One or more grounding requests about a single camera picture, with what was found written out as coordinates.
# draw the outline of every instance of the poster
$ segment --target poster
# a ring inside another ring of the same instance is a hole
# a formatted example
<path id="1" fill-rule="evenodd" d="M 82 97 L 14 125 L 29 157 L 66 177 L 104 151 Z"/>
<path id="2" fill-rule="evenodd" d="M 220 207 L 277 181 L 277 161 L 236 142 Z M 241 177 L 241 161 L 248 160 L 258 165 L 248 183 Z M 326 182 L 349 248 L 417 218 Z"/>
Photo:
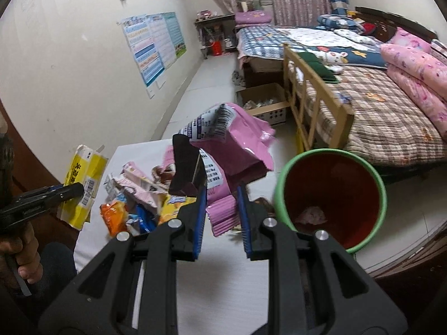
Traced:
<path id="1" fill-rule="evenodd" d="M 149 87 L 165 67 L 155 47 L 146 15 L 124 19 L 122 26 L 142 79 Z"/>
<path id="2" fill-rule="evenodd" d="M 121 24 L 146 87 L 186 52 L 175 12 L 132 16 Z M 148 93 L 152 98 L 153 90 Z"/>
<path id="3" fill-rule="evenodd" d="M 167 69 L 177 60 L 177 56 L 166 21 L 162 14 L 147 15 L 146 20 L 149 24 L 155 47 L 160 54 L 163 65 Z"/>
<path id="4" fill-rule="evenodd" d="M 176 56 L 179 58 L 186 53 L 186 44 L 183 40 L 182 30 L 180 30 L 177 16 L 175 15 L 175 12 L 166 12 L 162 15 L 165 18 L 169 35 L 174 44 Z"/>

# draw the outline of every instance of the red container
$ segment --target red container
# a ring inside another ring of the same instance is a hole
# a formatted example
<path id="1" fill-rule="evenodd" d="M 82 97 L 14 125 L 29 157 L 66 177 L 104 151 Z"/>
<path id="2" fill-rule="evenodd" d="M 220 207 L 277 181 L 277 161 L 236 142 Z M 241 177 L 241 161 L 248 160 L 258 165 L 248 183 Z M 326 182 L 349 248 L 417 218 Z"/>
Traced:
<path id="1" fill-rule="evenodd" d="M 215 57 L 217 57 L 218 55 L 222 55 L 222 45 L 220 44 L 220 41 L 215 41 L 211 46 L 211 49 Z"/>

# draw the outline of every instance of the headboard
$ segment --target headboard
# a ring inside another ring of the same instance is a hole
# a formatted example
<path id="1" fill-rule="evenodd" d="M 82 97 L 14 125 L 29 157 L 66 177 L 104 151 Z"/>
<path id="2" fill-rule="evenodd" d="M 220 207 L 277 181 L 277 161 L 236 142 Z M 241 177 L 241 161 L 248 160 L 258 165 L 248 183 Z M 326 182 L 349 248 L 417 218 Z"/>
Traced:
<path id="1" fill-rule="evenodd" d="M 355 9 L 359 13 L 357 14 L 357 17 L 368 23 L 377 25 L 374 36 L 380 41 L 387 42 L 390 40 L 396 33 L 397 28 L 405 29 L 429 43 L 431 43 L 433 39 L 438 38 L 435 32 L 415 21 L 408 20 L 403 16 L 370 9 L 368 7 L 356 7 Z"/>

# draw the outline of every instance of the purple pillow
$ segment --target purple pillow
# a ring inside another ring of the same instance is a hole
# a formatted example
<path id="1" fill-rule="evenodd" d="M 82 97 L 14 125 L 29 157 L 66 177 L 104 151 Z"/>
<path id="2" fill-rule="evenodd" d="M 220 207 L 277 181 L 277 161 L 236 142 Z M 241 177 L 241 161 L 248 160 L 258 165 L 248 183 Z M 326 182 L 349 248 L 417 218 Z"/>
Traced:
<path id="1" fill-rule="evenodd" d="M 402 28 L 397 28 L 394 37 L 391 38 L 388 44 L 415 48 L 427 53 L 430 53 L 431 50 L 430 43 L 418 38 L 416 35 L 413 35 Z"/>
<path id="2" fill-rule="evenodd" d="M 268 24 L 272 21 L 272 15 L 262 10 L 236 12 L 235 20 L 236 24 Z"/>

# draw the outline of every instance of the cardboard box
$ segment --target cardboard box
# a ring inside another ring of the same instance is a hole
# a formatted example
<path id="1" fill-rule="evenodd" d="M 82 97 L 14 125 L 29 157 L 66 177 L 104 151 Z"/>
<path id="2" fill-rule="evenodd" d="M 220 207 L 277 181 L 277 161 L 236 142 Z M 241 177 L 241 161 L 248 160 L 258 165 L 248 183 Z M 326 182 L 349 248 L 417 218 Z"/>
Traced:
<path id="1" fill-rule="evenodd" d="M 260 108 L 254 108 L 247 110 L 250 115 L 267 121 L 270 126 L 279 125 L 285 123 L 286 112 L 289 103 L 286 100 L 284 89 L 278 83 L 264 84 L 263 86 L 257 86 L 240 90 L 237 93 L 237 103 L 241 107 L 244 106 L 249 100 L 254 103 L 265 102 L 268 99 L 276 98 L 278 103 L 271 104 Z"/>

